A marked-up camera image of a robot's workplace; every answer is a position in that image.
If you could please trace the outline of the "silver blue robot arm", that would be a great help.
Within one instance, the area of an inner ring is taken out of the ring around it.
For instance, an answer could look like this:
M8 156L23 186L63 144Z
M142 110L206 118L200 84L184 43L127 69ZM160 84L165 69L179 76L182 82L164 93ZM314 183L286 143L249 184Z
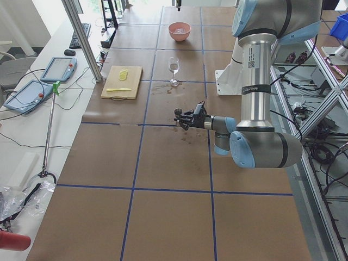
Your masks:
M300 141L275 131L270 119L271 47L313 38L320 29L322 1L239 1L232 34L243 51L241 120L208 115L203 103L194 110L175 110L183 128L211 129L214 150L231 154L243 168L283 168L302 155Z

